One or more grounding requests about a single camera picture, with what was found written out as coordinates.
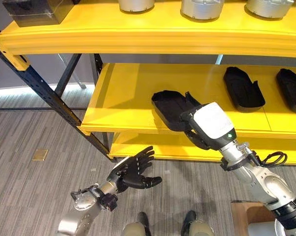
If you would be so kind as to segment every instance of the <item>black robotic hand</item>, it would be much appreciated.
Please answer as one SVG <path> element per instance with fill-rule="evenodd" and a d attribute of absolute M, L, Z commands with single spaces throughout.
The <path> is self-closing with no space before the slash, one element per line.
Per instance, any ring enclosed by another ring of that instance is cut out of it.
<path fill-rule="evenodd" d="M 107 177 L 107 181 L 116 184 L 118 192 L 124 192 L 128 187 L 145 189 L 162 182 L 161 177 L 145 177 L 141 175 L 145 169 L 152 166 L 154 159 L 153 147 L 149 146 L 138 154 L 119 162 Z"/>

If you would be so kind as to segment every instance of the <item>gray carpet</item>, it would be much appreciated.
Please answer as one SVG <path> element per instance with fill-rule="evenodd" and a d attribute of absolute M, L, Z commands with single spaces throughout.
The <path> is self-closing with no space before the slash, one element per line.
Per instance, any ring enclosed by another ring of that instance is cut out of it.
<path fill-rule="evenodd" d="M 31 160 L 37 148 L 49 150 L 44 162 Z M 0 236 L 54 235 L 73 207 L 69 193 L 104 181 L 113 165 L 54 111 L 0 112 Z M 296 167 L 273 171 L 296 193 Z M 253 200 L 217 163 L 158 160 L 147 174 L 162 176 L 163 183 L 120 194 L 118 208 L 102 212 L 90 236 L 119 236 L 140 211 L 148 214 L 153 235 L 178 236 L 190 209 L 216 236 L 233 236 L 230 202 Z"/>

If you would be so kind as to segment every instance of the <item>gray wall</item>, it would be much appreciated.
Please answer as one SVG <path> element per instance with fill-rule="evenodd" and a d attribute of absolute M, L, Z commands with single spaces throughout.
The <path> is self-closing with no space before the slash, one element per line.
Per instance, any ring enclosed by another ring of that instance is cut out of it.
<path fill-rule="evenodd" d="M 0 29 L 5 28 L 11 21 L 0 0 Z M 65 55 L 69 61 L 71 55 Z M 29 55 L 31 65 L 49 83 L 57 84 L 64 65 L 58 55 Z M 133 62 L 133 63 L 215 63 L 216 55 L 134 55 L 134 54 L 101 54 L 103 62 Z M 222 64 L 252 64 L 296 66 L 295 58 L 274 58 L 256 56 L 224 56 Z M 89 55 L 82 55 L 75 73 L 82 82 L 92 82 L 92 71 Z M 25 85 L 4 62 L 0 60 L 0 88 Z"/>

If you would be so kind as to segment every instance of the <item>black plastic case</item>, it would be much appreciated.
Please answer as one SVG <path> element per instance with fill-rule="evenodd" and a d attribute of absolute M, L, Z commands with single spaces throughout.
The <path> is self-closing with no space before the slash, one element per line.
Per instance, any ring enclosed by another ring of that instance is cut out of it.
<path fill-rule="evenodd" d="M 227 90 L 233 104 L 240 112 L 254 112 L 265 105 L 258 82 L 251 82 L 246 72 L 237 67 L 228 67 L 224 74 Z"/>
<path fill-rule="evenodd" d="M 18 26 L 60 24 L 79 0 L 4 0 L 2 3 Z"/>
<path fill-rule="evenodd" d="M 296 113 L 296 74 L 291 70 L 281 69 L 276 79 L 290 109 Z"/>
<path fill-rule="evenodd" d="M 153 94 L 152 104 L 157 114 L 170 130 L 186 131 L 190 130 L 189 124 L 181 121 L 180 115 L 185 111 L 195 108 L 192 99 L 191 96 L 189 99 L 186 99 L 186 97 L 177 91 L 164 90 Z"/>

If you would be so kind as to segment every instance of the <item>brass floor plate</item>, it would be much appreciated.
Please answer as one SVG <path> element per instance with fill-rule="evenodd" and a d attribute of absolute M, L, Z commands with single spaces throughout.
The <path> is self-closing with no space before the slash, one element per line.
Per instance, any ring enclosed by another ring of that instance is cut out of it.
<path fill-rule="evenodd" d="M 32 161 L 44 161 L 48 151 L 48 149 L 37 149 L 33 155 Z"/>

